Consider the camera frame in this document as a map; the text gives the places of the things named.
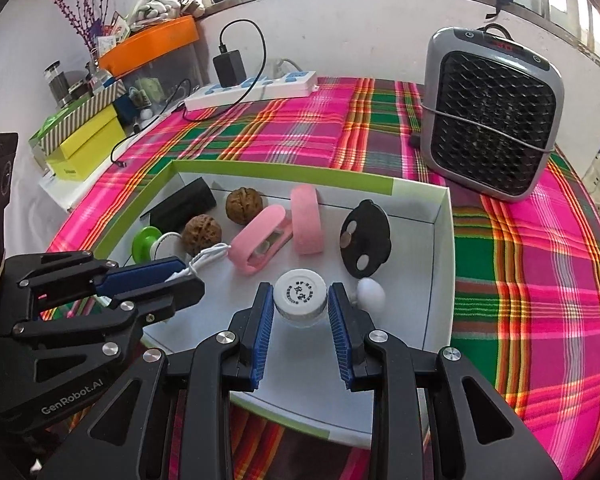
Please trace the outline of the white suction hook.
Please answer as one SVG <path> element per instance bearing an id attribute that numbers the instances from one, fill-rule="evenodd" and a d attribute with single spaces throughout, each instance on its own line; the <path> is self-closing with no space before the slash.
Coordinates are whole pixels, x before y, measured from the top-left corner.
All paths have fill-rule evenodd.
<path id="1" fill-rule="evenodd" d="M 356 285 L 355 304 L 372 318 L 382 315 L 386 307 L 386 293 L 372 278 L 361 278 Z"/>

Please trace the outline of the purple flower branches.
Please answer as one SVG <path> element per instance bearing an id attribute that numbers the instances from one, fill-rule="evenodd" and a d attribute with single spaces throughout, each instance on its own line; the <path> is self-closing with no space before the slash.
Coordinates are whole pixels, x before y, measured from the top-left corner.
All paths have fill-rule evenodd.
<path id="1" fill-rule="evenodd" d="M 97 51 L 97 39 L 114 29 L 119 15 L 114 0 L 52 0 L 89 54 Z"/>

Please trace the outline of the plaid tablecloth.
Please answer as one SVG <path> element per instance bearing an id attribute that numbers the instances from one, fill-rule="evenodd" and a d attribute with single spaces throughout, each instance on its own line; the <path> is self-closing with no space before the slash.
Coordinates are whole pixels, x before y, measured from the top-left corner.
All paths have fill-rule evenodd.
<path id="1" fill-rule="evenodd" d="M 414 84 L 325 78 L 304 99 L 247 103 L 219 122 L 163 119 L 107 170 L 50 243 L 98 245 L 174 159 L 278 162 L 437 183 L 408 143 Z M 600 447 L 600 215 L 563 154 L 506 204 L 453 186 L 452 343 L 504 396 L 567 479 Z"/>

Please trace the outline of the green white cardboard box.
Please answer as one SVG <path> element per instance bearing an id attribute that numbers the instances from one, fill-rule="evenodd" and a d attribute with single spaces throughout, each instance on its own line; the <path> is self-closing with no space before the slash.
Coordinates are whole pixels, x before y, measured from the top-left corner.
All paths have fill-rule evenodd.
<path id="1" fill-rule="evenodd" d="M 324 248 L 315 255 L 279 248 L 258 272 L 245 274 L 227 258 L 199 269 L 206 292 L 196 306 L 148 327 L 145 338 L 169 352 L 196 347 L 225 330 L 233 314 L 249 307 L 258 286 L 273 287 L 274 318 L 259 388 L 238 393 L 237 404 L 290 428 L 366 448 L 373 398 L 349 391 L 340 378 L 327 310 L 327 291 L 340 283 L 350 299 L 372 310 L 375 325 L 411 347 L 437 351 L 449 344 L 455 288 L 451 194 L 433 184 L 354 172 L 257 162 L 176 160 L 149 180 L 106 227 L 95 245 L 99 258 L 128 264 L 133 237 L 152 206 L 202 179 L 218 202 L 236 188 L 254 188 L 277 210 L 290 206 L 301 183 L 315 188 Z M 387 216 L 391 252 L 369 283 L 346 269 L 340 232 L 348 214 L 371 200 Z"/>

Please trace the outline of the green white spool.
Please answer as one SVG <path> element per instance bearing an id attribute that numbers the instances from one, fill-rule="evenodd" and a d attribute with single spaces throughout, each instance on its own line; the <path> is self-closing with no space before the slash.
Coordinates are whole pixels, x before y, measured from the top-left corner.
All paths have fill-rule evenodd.
<path id="1" fill-rule="evenodd" d="M 131 255 L 135 263 L 146 263 L 175 257 L 187 262 L 181 235 L 161 232 L 155 226 L 144 226 L 133 237 Z"/>

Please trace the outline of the white side shelf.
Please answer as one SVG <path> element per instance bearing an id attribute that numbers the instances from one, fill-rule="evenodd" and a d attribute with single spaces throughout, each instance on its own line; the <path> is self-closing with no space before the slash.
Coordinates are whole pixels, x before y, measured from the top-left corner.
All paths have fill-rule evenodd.
<path id="1" fill-rule="evenodd" d="M 176 96 L 170 101 L 170 105 L 165 108 L 159 116 L 152 119 L 147 119 L 143 122 L 144 128 L 140 133 L 132 134 L 126 138 L 114 151 L 114 159 L 120 159 L 123 154 L 144 136 L 147 136 L 152 129 L 155 129 L 160 122 L 163 122 L 186 98 L 186 94 Z M 105 160 L 83 181 L 66 181 L 60 180 L 50 171 L 38 181 L 38 186 L 41 190 L 63 211 L 73 211 L 82 198 L 90 192 L 90 189 L 95 185 L 97 180 L 111 166 L 109 157 Z"/>

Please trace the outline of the black power adapter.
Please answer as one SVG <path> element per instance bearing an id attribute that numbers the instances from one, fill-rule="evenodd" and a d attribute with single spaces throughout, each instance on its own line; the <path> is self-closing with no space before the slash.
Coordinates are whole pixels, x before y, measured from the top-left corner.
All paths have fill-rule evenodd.
<path id="1" fill-rule="evenodd" d="M 242 84 L 246 79 L 246 70 L 242 55 L 238 50 L 228 50 L 225 44 L 219 45 L 220 53 L 213 59 L 213 66 L 222 88 Z"/>

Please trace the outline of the pink case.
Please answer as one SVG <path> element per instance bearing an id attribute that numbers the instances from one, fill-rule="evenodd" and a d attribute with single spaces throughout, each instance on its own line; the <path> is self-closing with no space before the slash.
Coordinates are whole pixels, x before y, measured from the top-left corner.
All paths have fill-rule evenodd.
<path id="1" fill-rule="evenodd" d="M 280 205 L 265 207 L 230 243 L 227 257 L 242 274 L 261 271 L 291 240 L 292 224 Z"/>
<path id="2" fill-rule="evenodd" d="M 296 186 L 290 193 L 290 206 L 294 251 L 300 256 L 319 254 L 324 250 L 324 232 L 314 186 Z"/>

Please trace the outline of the grey black fan heater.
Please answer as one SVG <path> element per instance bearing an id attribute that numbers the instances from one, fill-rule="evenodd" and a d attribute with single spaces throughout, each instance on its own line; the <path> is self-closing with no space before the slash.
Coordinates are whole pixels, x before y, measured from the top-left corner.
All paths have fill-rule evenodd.
<path id="1" fill-rule="evenodd" d="M 439 29 L 420 97 L 422 158 L 466 188 L 523 200 L 554 152 L 564 97 L 554 65 L 504 27 Z"/>

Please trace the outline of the white power strip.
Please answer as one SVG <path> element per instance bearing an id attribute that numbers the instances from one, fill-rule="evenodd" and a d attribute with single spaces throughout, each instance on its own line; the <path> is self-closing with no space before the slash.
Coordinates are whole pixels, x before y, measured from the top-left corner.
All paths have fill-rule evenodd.
<path id="1" fill-rule="evenodd" d="M 276 79 L 261 76 L 246 79 L 242 84 L 222 88 L 220 84 L 207 84 L 185 101 L 186 110 L 204 110 L 210 107 L 227 106 L 236 101 L 254 102 L 276 99 L 304 98 L 317 90 L 317 73 L 314 70 L 286 73 Z"/>

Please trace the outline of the white round cap container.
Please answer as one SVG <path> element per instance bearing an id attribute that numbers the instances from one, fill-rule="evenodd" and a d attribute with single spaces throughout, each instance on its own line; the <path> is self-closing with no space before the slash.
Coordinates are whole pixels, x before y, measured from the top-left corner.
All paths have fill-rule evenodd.
<path id="1" fill-rule="evenodd" d="M 325 313 L 327 286 L 320 274 L 309 269 L 294 269 L 277 279 L 273 299 L 276 311 L 284 320 L 295 326 L 309 327 Z"/>

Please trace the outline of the wrinkled brown walnut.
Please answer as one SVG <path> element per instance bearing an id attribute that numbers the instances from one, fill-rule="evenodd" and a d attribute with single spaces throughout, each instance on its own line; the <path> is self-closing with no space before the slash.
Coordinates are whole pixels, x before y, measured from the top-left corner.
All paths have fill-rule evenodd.
<path id="1" fill-rule="evenodd" d="M 263 208 L 262 196 L 254 188 L 236 188 L 225 201 L 227 218 L 240 226 L 246 226 Z"/>

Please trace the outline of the dark glass jar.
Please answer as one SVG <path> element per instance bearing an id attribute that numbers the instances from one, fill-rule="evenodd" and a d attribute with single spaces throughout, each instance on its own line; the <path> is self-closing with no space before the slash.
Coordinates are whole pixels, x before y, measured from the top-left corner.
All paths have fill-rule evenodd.
<path id="1" fill-rule="evenodd" d="M 46 84 L 59 108 L 63 108 L 71 101 L 68 80 L 64 71 L 60 68 L 60 62 L 55 61 L 44 70 Z"/>

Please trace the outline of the black bike light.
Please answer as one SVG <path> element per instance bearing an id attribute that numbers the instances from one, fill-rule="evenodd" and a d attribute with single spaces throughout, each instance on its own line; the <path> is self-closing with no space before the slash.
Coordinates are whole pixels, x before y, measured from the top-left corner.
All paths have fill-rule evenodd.
<path id="1" fill-rule="evenodd" d="M 208 214 L 215 207 L 211 188 L 203 178 L 197 178 L 148 210 L 143 217 L 147 217 L 148 224 L 162 234 L 181 233 L 189 220 Z"/>

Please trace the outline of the yellow cardboard box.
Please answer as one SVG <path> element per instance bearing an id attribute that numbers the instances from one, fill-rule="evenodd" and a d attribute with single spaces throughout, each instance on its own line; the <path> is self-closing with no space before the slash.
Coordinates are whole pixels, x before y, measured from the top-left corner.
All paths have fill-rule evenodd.
<path id="1" fill-rule="evenodd" d="M 124 139 L 117 111 L 109 105 L 68 136 L 45 161 L 58 179 L 84 181 Z"/>

